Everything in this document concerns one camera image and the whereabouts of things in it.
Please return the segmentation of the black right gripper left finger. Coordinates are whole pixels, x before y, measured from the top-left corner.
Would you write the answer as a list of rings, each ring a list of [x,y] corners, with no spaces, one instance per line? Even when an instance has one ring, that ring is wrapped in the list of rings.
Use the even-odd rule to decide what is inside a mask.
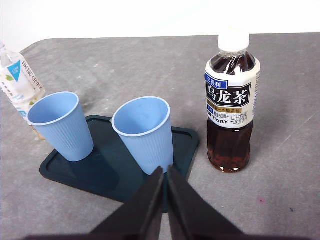
[[[163,168],[158,167],[141,188],[91,231],[104,240],[157,240],[163,211]]]

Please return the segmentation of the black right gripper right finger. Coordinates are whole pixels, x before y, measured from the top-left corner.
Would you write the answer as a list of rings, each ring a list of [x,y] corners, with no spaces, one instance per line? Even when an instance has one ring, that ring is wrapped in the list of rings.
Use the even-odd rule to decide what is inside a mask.
[[[170,166],[168,214],[174,240],[240,240],[245,234],[216,211]]]

